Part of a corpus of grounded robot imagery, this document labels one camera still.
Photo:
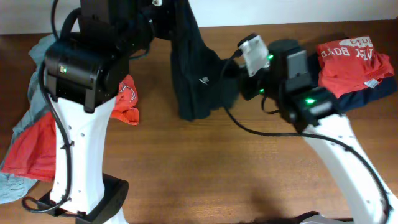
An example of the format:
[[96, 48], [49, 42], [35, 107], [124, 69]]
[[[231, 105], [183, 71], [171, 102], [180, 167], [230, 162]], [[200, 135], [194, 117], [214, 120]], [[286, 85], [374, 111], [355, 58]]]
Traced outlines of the black t-shirt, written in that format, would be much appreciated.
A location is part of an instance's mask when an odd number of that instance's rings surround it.
[[188, 1], [172, 1], [172, 12], [170, 63], [180, 119], [205, 119], [214, 110], [230, 109], [239, 95], [239, 65], [205, 44]]

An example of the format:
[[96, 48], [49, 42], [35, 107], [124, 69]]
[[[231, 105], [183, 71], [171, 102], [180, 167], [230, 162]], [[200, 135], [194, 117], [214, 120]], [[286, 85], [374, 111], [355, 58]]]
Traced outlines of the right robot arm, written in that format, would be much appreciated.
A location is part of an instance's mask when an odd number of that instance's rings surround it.
[[397, 223], [397, 197], [361, 147], [336, 97], [312, 80], [306, 50], [296, 40], [266, 45], [260, 36], [238, 49], [248, 73], [246, 98], [262, 94], [318, 154], [351, 211], [351, 223]]

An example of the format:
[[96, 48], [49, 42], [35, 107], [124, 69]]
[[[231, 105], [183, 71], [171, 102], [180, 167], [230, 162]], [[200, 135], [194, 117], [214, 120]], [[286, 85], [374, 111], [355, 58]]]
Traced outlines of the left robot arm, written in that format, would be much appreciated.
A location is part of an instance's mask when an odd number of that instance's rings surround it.
[[103, 172], [106, 130], [119, 84], [140, 50], [167, 39], [172, 1], [81, 1], [39, 68], [40, 92], [55, 123], [52, 189], [24, 197], [30, 213], [76, 223], [125, 223], [129, 184]]

